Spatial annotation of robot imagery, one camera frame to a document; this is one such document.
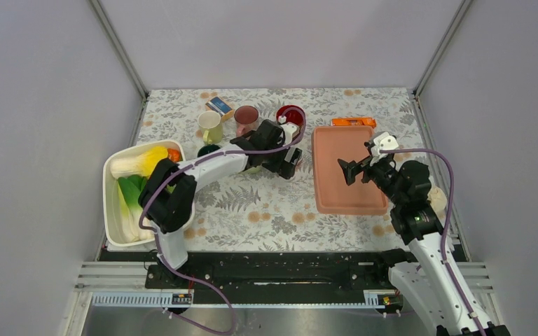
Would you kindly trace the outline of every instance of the cable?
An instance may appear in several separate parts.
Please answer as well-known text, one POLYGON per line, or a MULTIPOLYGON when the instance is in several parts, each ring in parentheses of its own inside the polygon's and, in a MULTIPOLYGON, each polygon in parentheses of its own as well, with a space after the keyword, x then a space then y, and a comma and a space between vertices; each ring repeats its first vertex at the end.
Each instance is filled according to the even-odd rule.
MULTIPOLYGON (((152 253, 152 252, 158 252, 158 250, 156 249, 153 249, 153 250, 150 250, 148 253, 147 253, 147 256, 149 257, 149 254, 152 253)), ((146 271, 149 271, 149 266, 148 267, 145 267, 145 259, 143 259, 143 269, 146 270, 146 271)))
POLYGON ((211 154, 209 154, 207 156, 204 156, 204 157, 200 158, 199 160, 195 161, 192 164, 188 164, 185 167, 182 167, 181 169, 177 170, 175 173, 171 174, 164 182, 162 182, 162 184, 160 184, 158 189, 156 189, 156 191, 153 193, 153 195, 151 196, 149 201, 145 204, 145 206, 143 208, 143 211, 141 213, 141 216, 139 217, 139 227, 142 230, 151 230, 151 231, 153 231, 153 235, 154 235, 154 237, 156 239, 156 247, 158 248, 158 258, 160 259, 162 264, 164 264, 164 266, 166 266, 166 268, 169 271, 171 271, 172 273, 174 273, 176 276, 181 277, 182 279, 185 279, 185 280, 194 281, 196 283, 202 284, 204 286, 207 286, 207 287, 211 288, 214 292, 216 292, 221 297, 221 299, 228 305, 228 308, 230 309, 230 312, 232 313, 232 326, 227 331, 218 331, 218 330, 208 328, 208 327, 206 327, 206 326, 204 326, 202 324, 199 324, 199 323, 191 320, 190 318, 186 318, 184 316, 173 314, 172 312, 170 313, 170 317, 172 317, 172 315, 174 315, 178 319, 181 319, 182 321, 188 322, 188 323, 192 324, 193 326, 199 327, 199 328, 207 331, 208 333, 215 334, 215 335, 232 335, 234 333, 234 330, 236 329, 236 312, 234 311, 234 308, 232 307, 232 304, 230 303, 228 298, 216 286, 213 286, 212 284, 210 284, 209 282, 206 282, 204 280, 199 280, 199 279, 193 278, 191 276, 187 276, 185 274, 182 274, 182 273, 176 271, 175 269, 173 269, 172 267, 170 267, 170 264, 166 260, 166 257, 162 254, 162 249, 161 249, 161 246, 160 246, 160 238, 158 236, 158 231, 153 227, 146 227, 146 226, 143 225, 143 219, 145 218, 145 214, 147 214, 147 211, 149 211, 149 208, 151 207, 153 201, 162 192, 162 190, 164 190, 164 188, 168 185, 168 183, 170 183, 178 175, 188 171, 189 169, 194 168, 194 166, 196 166, 196 165, 200 165, 203 162, 211 160, 211 159, 213 159, 215 157, 217 158, 218 156, 223 156, 223 155, 228 155, 228 154, 262 155, 262 154, 277 153, 279 151, 286 150, 286 149, 292 147, 293 145, 296 145, 300 141, 302 141, 302 138, 304 137, 304 131, 306 130, 306 115, 304 114, 304 111, 302 111, 301 108, 294 107, 294 106, 287 108, 284 111, 283 114, 289 113, 290 111, 298 111, 300 113, 300 115, 302 116, 302 128, 300 129, 300 136, 296 137, 296 139, 294 139, 291 143, 288 143, 287 145, 279 147, 279 148, 270 149, 270 150, 262 150, 262 151, 261 150, 260 151, 259 150, 258 151, 257 150, 241 150, 241 151, 240 150, 239 151, 238 150, 220 150, 219 151, 218 150, 216 152, 213 152, 213 153, 211 153, 211 154))
MULTIPOLYGON (((437 156, 438 158, 441 158, 444 161, 444 164, 446 165, 446 169, 448 170, 448 176, 450 180, 450 187, 448 191, 448 203, 446 205, 446 218, 444 218, 444 227, 442 230, 442 240, 440 243, 440 253, 442 254, 442 261, 443 264, 446 266, 446 270, 448 271, 448 275, 450 276, 450 279, 453 281, 453 284, 455 285, 457 292, 459 292, 459 295, 461 296, 461 299, 463 300, 463 303, 465 303, 465 307, 467 307, 467 311, 469 311, 470 314, 474 313, 474 309, 470 303, 470 301, 467 299, 467 295, 463 291, 463 288, 461 288, 461 285, 459 284, 459 280, 457 279, 457 275, 455 274, 455 271, 453 271, 453 268, 450 266, 448 262, 448 256, 446 255, 446 237, 448 236, 448 230, 450 228, 450 215, 453 211, 453 195, 455 192, 455 174, 453 173, 453 168, 450 166, 450 162, 448 159, 442 155, 440 152, 437 152, 433 149, 427 149, 427 148, 412 148, 412 149, 395 149, 395 150, 382 150, 381 153, 429 153, 437 156)), ((479 317, 475 316, 473 317, 473 320, 475 324, 477 325, 477 328, 479 329, 479 333, 481 336, 487 336, 485 333, 485 330, 483 328, 483 325, 481 324, 481 321, 479 321, 479 317)))

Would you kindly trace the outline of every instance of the mug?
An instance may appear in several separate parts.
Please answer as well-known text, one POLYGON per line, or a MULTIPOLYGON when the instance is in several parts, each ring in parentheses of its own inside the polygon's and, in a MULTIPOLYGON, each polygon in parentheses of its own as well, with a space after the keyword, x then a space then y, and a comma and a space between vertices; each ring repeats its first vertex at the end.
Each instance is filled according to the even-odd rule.
POLYGON ((199 115, 197 119, 199 130, 203 134, 203 141, 206 144, 217 144, 223 138, 223 128, 221 116, 216 111, 206 111, 199 115))
POLYGON ((241 106, 234 112, 236 136, 240 137, 258 128, 258 110, 253 106, 241 106))
POLYGON ((197 158, 213 153, 214 151, 217 151, 219 149, 220 149, 220 146, 217 146, 217 145, 205 145, 201 147, 201 149, 197 152, 197 158))

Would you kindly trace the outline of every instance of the green vegetable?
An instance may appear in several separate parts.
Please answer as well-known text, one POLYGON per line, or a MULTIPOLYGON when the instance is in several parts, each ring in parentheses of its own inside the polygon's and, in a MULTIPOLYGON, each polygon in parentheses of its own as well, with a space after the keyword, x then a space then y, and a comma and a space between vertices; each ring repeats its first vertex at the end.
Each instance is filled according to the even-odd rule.
MULTIPOLYGON (((143 209, 139 205, 139 195, 141 194, 142 188, 145 187, 146 182, 146 178, 138 175, 118 178, 118 189, 122 193, 128 208, 128 216, 126 220, 122 220, 123 232, 132 242, 135 240, 145 240, 153 236, 151 231, 139 228, 139 217, 141 217, 143 212, 143 209)), ((149 225, 149 221, 146 218, 144 219, 144 225, 149 225)))
POLYGON ((143 181, 147 182, 147 178, 144 178, 143 176, 139 176, 139 175, 131 175, 127 177, 126 179, 129 180, 129 182, 133 183, 139 189, 139 191, 142 190, 141 185, 143 181))
POLYGON ((125 197, 123 192, 120 190, 120 184, 117 185, 118 189, 118 205, 120 207, 120 227, 122 228, 123 234, 128 242, 132 243, 139 240, 139 231, 133 222, 133 217, 125 202, 125 197))

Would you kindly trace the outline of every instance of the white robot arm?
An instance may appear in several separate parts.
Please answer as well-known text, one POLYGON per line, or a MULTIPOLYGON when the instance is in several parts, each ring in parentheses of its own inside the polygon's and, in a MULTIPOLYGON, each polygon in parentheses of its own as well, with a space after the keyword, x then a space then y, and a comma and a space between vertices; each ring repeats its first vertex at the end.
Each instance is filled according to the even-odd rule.
MULTIPOLYGON (((295 125, 278 125, 265 120, 253 134, 236 138, 231 145, 204 157, 176 164, 158 163, 139 197, 144 207, 153 198, 147 217, 157 230, 161 254, 176 269, 187 260, 182 226, 191 214, 195 192, 211 182, 250 167, 263 165, 289 179, 294 175, 301 151, 294 147, 280 150, 298 131, 295 125), (165 181, 172 193, 154 196, 165 181)), ((446 230, 427 201, 431 188, 427 165, 407 161, 397 171, 393 160, 399 145, 386 132, 365 143, 370 155, 360 162, 339 160, 348 185, 363 173, 362 183, 374 182, 395 204, 392 224, 418 263, 408 262, 401 249, 382 252, 377 269, 387 277, 416 310, 432 335, 509 336, 504 325, 495 326, 476 301, 446 243, 446 230)))
POLYGON ((362 183, 374 182, 391 199, 395 232, 418 260, 408 262, 401 249, 385 251, 381 275, 409 301, 432 335, 509 336, 506 326, 492 324, 450 253, 448 229, 427 200, 432 186, 428 166, 410 160, 397 171, 393 157, 399 145, 388 132, 376 134, 365 145, 370 155, 362 161, 339 160, 345 181, 351 185, 363 173, 362 183))
POLYGON ((165 159, 156 165, 139 203, 145 209, 146 203, 154 198, 146 215, 170 267, 176 269, 187 261, 183 226, 191 216, 195 193, 223 177, 259 165, 290 179, 302 152, 294 147, 280 149, 291 143, 298 132, 298 126, 293 123, 278 125, 264 120, 256 131, 233 139, 217 152, 179 163, 165 159), (174 191, 164 190, 154 197, 156 190, 174 173, 178 174, 170 183, 175 186, 174 191))

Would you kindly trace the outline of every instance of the white plastic bin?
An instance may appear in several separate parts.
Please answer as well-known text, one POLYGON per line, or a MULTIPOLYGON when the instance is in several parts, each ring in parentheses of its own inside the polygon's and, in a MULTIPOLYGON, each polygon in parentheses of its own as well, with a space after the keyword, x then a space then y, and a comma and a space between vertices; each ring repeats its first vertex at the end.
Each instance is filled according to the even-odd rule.
MULTIPOLYGON (((148 149, 155 146, 164 146, 166 148, 177 149, 180 151, 182 160, 186 160, 184 157, 184 151, 180 143, 173 140, 162 140, 143 143, 142 145, 133 146, 125 150, 121 150, 113 154, 111 157, 106 160, 104 163, 103 177, 102 177, 102 196, 103 196, 103 205, 104 205, 104 227, 106 228, 106 238, 108 238, 110 244, 119 247, 127 246, 136 246, 140 244, 145 244, 153 242, 152 239, 145 239, 141 241, 132 241, 128 242, 123 235, 123 230, 121 227, 120 220, 120 207, 118 205, 118 189, 116 179, 110 174, 110 161, 116 158, 128 158, 138 156, 148 149)), ((193 222, 193 217, 195 216, 195 204, 193 203, 193 208, 191 210, 191 217, 188 219, 182 229, 186 229, 193 222)))

